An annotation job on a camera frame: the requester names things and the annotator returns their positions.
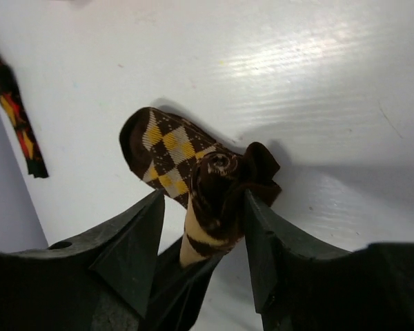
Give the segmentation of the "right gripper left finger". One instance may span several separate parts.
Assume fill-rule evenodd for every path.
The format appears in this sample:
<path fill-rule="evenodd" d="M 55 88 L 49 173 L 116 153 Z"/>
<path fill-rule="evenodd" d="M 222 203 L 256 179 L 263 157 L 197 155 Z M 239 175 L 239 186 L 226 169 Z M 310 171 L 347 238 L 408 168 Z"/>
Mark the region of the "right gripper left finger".
<path fill-rule="evenodd" d="M 46 250 L 6 257 L 7 303 L 48 319 L 91 319 L 102 296 L 145 317 L 164 221 L 155 191 L 125 212 Z"/>

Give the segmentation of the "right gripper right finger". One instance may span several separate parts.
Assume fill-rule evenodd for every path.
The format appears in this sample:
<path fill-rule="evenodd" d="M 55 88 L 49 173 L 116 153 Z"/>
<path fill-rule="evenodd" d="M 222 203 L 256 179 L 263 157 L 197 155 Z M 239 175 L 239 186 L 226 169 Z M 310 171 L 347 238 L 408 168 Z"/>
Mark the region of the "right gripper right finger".
<path fill-rule="evenodd" d="M 244 232 L 255 310 L 268 312 L 286 287 L 284 259 L 306 263 L 331 260 L 350 254 L 326 243 L 276 214 L 247 190 L 244 198 Z"/>

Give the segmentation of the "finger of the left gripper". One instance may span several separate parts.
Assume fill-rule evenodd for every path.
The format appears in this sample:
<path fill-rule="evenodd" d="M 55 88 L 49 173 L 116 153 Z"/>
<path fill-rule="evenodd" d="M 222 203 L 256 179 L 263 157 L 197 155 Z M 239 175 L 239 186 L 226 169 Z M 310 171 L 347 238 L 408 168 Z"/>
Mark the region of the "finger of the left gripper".
<path fill-rule="evenodd" d="M 195 324 L 220 254 L 187 268 L 179 264 L 181 239 L 157 257 L 146 312 L 147 331 L 189 331 Z"/>

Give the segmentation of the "brown yellow argyle sock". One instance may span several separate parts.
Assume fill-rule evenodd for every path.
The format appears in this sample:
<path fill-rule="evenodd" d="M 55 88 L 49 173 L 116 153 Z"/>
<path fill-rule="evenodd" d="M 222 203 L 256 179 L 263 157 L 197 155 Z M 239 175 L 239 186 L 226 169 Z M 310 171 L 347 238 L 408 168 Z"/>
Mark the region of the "brown yellow argyle sock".
<path fill-rule="evenodd" d="M 268 206 L 282 191 L 273 179 L 280 165 L 262 143 L 239 154 L 189 120 L 157 108 L 130 116 L 119 143 L 131 172 L 186 209 L 183 268 L 230 252 L 244 237 L 247 190 Z"/>

